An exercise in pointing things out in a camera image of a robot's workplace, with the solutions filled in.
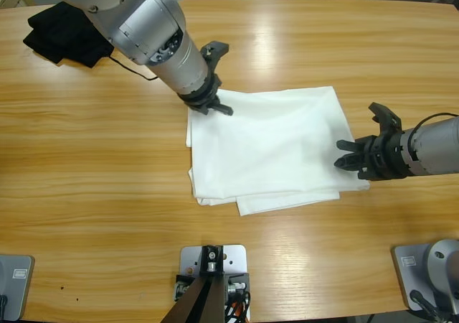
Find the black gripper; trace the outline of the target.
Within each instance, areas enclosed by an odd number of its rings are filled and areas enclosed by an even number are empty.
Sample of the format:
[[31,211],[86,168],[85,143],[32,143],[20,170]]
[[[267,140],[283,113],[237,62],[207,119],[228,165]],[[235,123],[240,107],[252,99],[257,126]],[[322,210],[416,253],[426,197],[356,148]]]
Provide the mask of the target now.
[[190,94],[177,94],[180,99],[193,111],[207,115],[210,110],[220,112],[226,116],[233,114],[233,109],[220,102],[217,91],[222,82],[218,75],[210,73],[204,80],[204,84],[198,90]]
[[343,151],[358,151],[360,156],[342,156],[334,162],[339,169],[358,169],[358,178],[366,180],[404,179],[409,176],[402,158],[402,132],[392,135],[366,136],[353,141],[338,140]]

